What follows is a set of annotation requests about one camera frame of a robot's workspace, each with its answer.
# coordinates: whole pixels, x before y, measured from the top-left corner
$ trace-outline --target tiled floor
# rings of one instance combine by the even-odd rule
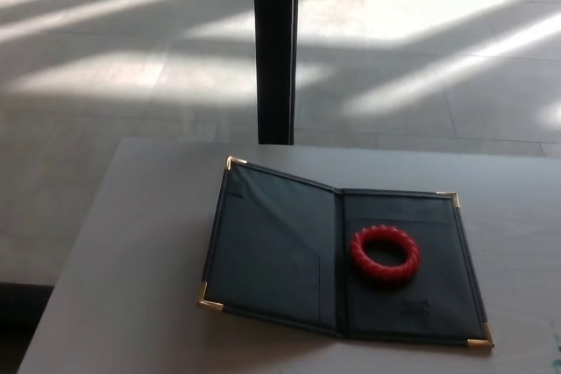
[[[119,139],[256,141],[252,0],[0,0],[0,281],[52,284]],[[301,0],[302,145],[561,157],[561,0]]]

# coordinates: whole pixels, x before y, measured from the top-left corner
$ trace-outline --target gold metal corner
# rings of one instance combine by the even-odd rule
[[[493,337],[491,336],[491,329],[489,328],[489,323],[483,323],[483,331],[485,332],[485,338],[494,346]]]
[[[208,308],[209,310],[214,310],[214,311],[222,311],[224,308],[224,304],[220,304],[219,302],[206,301],[206,300],[199,301],[198,305],[199,307]]]
[[[473,349],[492,349],[494,348],[494,343],[481,339],[468,339],[467,346]]]
[[[232,157],[232,156],[230,155],[230,156],[226,159],[226,169],[227,169],[228,171],[231,170],[231,163],[232,163],[232,162],[235,162],[236,164],[241,164],[241,165],[247,164],[247,161],[246,161],[245,159],[235,158],[235,157]]]
[[[201,287],[199,288],[199,298],[198,301],[204,301],[204,294],[207,292],[207,283],[201,282]]]
[[[450,196],[452,198],[452,203],[456,208],[459,208],[459,197],[456,192],[437,192],[437,194],[441,194],[443,196]]]
[[[199,299],[197,300],[197,306],[202,308],[208,308],[209,310],[222,311],[224,304],[219,302],[206,301],[204,299],[204,294],[207,292],[207,283],[201,282],[201,287],[199,288]]]

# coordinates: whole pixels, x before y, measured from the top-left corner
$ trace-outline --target red bracelet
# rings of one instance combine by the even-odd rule
[[[405,263],[399,266],[384,266],[371,260],[365,253],[364,246],[371,241],[388,241],[396,243],[407,254]],[[415,240],[396,227],[380,225],[364,228],[351,242],[349,253],[355,265],[366,275],[383,282],[402,282],[410,279],[417,272],[421,262],[421,253]]]

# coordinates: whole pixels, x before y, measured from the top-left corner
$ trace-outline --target red rubber ring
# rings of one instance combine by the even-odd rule
[[[384,266],[371,260],[365,253],[364,246],[371,241],[388,241],[396,243],[407,254],[405,263],[399,266]],[[396,227],[380,225],[364,228],[351,242],[349,254],[355,265],[371,278],[388,283],[403,282],[411,279],[421,263],[421,252],[415,240]]]

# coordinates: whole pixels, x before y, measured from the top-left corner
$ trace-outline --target black leather folder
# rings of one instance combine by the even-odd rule
[[[373,225],[415,239],[410,281],[357,271],[349,243]],[[368,255],[399,264],[391,250]],[[334,188],[233,157],[198,303],[340,338],[493,347],[455,193]]]

